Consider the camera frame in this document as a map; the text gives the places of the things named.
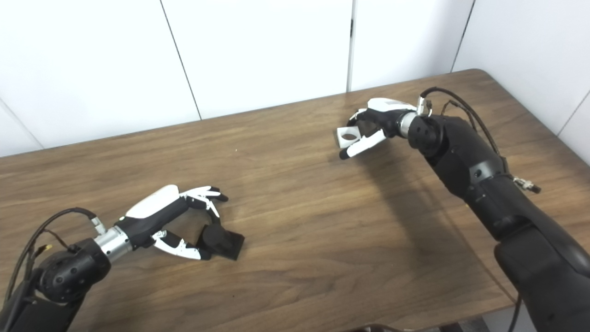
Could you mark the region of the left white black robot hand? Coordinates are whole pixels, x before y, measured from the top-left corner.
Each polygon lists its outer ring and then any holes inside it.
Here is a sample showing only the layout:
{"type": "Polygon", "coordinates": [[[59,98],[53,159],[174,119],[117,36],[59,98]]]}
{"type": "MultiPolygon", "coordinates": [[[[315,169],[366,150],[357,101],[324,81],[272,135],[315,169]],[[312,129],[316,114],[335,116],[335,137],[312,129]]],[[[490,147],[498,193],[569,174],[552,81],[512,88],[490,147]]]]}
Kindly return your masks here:
{"type": "Polygon", "coordinates": [[[213,186],[180,192],[177,185],[166,185],[135,204],[115,226],[127,236],[126,243],[133,251],[154,246],[181,258],[208,261],[211,253],[165,230],[165,226],[190,208],[204,210],[213,224],[219,224],[220,215],[213,200],[227,202],[228,199],[213,186]]]}

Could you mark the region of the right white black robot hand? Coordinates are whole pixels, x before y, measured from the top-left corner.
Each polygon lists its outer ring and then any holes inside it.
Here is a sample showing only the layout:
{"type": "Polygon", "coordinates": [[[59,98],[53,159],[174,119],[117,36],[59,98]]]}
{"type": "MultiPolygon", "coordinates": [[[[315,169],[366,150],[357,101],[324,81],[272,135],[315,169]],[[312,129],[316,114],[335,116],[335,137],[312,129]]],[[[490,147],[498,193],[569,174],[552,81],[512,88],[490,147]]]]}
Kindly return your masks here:
{"type": "Polygon", "coordinates": [[[352,127],[359,121],[369,122],[376,126],[370,134],[361,135],[360,139],[352,145],[342,149],[339,153],[341,160],[347,160],[379,143],[396,136],[407,138],[410,124],[417,117],[417,108],[411,104],[388,99],[374,97],[369,99],[367,107],[355,112],[346,124],[352,127]]]}

